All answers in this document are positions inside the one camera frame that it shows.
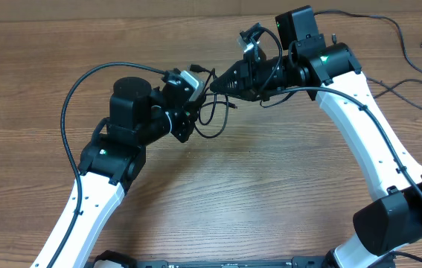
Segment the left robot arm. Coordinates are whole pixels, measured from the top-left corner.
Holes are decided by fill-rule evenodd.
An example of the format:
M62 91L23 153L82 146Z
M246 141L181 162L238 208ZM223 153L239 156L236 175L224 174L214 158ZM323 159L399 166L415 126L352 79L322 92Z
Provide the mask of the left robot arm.
M164 88L139 77L113 86L109 116L95 127L80 161L68 202L34 267L138 267L136 259L107 250L91 251L146 162L147 145L172 134L184 143L204 102L204 83L190 71L166 71Z

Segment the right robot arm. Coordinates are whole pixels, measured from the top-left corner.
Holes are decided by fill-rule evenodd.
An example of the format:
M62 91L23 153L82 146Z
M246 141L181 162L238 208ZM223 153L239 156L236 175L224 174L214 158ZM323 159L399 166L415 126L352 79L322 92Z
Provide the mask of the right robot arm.
M327 45L310 6L278 15L272 38L278 56L258 45L261 25L243 31L243 59L211 91L269 105L306 92L340 130L365 177L371 204L353 217L354 235L306 267L392 267L400 249L422 238L422 165L402 145L368 87L352 50Z

